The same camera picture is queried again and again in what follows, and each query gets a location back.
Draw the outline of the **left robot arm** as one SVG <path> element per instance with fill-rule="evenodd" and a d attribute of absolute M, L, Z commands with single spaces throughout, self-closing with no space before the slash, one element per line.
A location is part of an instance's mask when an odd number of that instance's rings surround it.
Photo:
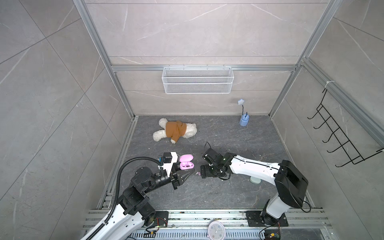
<path fill-rule="evenodd" d="M 149 226 L 156 218 L 156 210 L 150 205 L 147 193 L 167 184 L 174 189 L 181 186 L 194 173 L 193 157 L 178 157 L 175 152 L 159 159 L 136 157 L 127 160 L 118 171 L 115 200 L 108 214 L 83 237 L 85 240 L 125 240 L 143 226 Z M 125 167 L 134 161 L 156 163 L 159 172 L 153 174 L 148 167 L 139 168 L 130 185 L 121 193 L 121 175 Z"/>

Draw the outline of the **mint green charging case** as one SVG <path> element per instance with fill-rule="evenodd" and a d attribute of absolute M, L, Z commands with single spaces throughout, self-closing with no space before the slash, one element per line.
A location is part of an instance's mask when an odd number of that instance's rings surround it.
<path fill-rule="evenodd" d="M 260 184 L 261 183 L 261 179 L 259 178 L 255 178 L 255 177 L 250 177 L 250 182 L 253 183 L 253 184 Z"/>

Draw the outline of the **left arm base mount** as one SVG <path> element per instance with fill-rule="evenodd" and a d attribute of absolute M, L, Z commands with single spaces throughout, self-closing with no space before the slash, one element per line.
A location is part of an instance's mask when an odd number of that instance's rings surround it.
<path fill-rule="evenodd" d="M 169 221 L 169 211 L 157 211 L 153 218 L 149 220 L 149 223 L 146 224 L 146 227 L 158 228 L 167 227 Z"/>

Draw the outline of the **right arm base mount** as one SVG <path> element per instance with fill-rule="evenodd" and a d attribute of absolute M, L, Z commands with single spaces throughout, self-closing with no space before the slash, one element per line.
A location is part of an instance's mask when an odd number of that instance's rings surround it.
<path fill-rule="evenodd" d="M 275 219 L 268 214 L 263 215 L 262 211 L 246 211 L 246 219 L 249 227 L 289 226 L 285 214 L 282 214 L 281 217 Z"/>

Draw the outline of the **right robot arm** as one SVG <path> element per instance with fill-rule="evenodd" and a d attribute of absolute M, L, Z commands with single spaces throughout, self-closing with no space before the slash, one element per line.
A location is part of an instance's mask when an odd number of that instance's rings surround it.
<path fill-rule="evenodd" d="M 201 166 L 203 179 L 213 177 L 224 181 L 237 174 L 250 176 L 276 187 L 276 195 L 267 201 L 260 214 L 263 224 L 277 224 L 290 208 L 303 209 L 309 182 L 292 162 L 261 162 L 234 153 L 221 155 L 212 148 L 205 151 L 203 159 L 208 162 Z"/>

